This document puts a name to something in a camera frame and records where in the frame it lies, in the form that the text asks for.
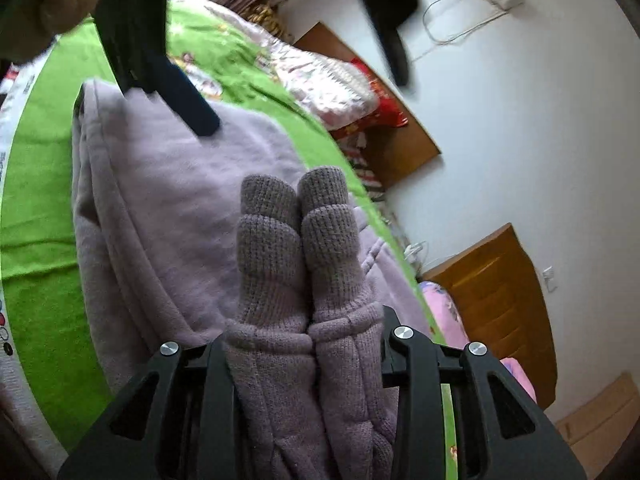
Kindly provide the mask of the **lilac knit pants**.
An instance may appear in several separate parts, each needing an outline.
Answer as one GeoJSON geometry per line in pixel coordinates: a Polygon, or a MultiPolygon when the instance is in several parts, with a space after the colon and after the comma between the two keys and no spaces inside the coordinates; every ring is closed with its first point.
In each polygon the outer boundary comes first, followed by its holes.
{"type": "Polygon", "coordinates": [[[85,82],[73,217],[115,400],[63,479],[386,479],[399,438],[385,321],[416,283],[341,169],[307,169],[264,114],[85,82]]]}

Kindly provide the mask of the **pink pillow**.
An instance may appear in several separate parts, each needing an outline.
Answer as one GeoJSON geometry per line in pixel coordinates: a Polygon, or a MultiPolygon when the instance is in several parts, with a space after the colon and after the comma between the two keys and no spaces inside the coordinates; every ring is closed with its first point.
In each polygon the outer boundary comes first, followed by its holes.
{"type": "Polygon", "coordinates": [[[537,402],[535,388],[526,375],[525,370],[521,366],[520,362],[518,362],[518,360],[514,358],[503,358],[500,360],[500,362],[510,372],[510,374],[515,378],[520,386],[528,393],[533,401],[537,402]]]}

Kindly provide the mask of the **red patterned pillow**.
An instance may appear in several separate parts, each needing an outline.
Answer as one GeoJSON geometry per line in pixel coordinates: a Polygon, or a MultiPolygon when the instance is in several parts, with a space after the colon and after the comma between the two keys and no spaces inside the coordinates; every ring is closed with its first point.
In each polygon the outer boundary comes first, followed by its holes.
{"type": "Polygon", "coordinates": [[[370,89],[378,98],[378,107],[363,118],[359,118],[345,127],[333,130],[330,135],[334,140],[342,140],[348,136],[354,136],[361,131],[372,127],[402,128],[408,125],[407,115],[400,109],[398,102],[390,95],[390,92],[383,86],[382,81],[370,70],[366,63],[360,58],[350,60],[364,76],[366,76],[370,89]]]}

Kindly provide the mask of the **green cartoon bed sheet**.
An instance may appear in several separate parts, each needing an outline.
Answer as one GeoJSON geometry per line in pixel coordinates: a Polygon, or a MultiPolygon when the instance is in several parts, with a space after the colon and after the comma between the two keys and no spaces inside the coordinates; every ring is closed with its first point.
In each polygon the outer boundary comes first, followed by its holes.
{"type": "Polygon", "coordinates": [[[48,478],[162,344],[239,307],[241,185],[347,167],[329,130],[220,18],[172,1],[168,56],[213,107],[196,136],[122,92],[93,21],[24,65],[1,109],[1,417],[48,478]]]}

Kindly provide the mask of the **wooden headboard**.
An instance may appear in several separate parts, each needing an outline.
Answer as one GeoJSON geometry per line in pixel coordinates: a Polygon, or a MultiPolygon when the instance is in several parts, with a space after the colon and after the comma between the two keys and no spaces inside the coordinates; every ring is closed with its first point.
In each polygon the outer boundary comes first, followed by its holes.
{"type": "Polygon", "coordinates": [[[314,24],[294,42],[294,46],[355,67],[382,99],[373,113],[332,131],[331,136],[334,140],[344,141],[363,134],[366,144],[361,154],[383,188],[404,180],[440,155],[435,142],[392,89],[325,24],[314,24]]]}

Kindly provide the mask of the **white wall socket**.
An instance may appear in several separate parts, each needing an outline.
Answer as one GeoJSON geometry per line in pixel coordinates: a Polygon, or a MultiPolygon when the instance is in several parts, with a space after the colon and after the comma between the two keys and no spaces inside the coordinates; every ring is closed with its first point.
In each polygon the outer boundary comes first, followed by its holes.
{"type": "Polygon", "coordinates": [[[541,272],[542,280],[544,281],[544,286],[546,286],[547,292],[551,294],[558,288],[558,283],[556,282],[554,267],[548,266],[541,272]]]}

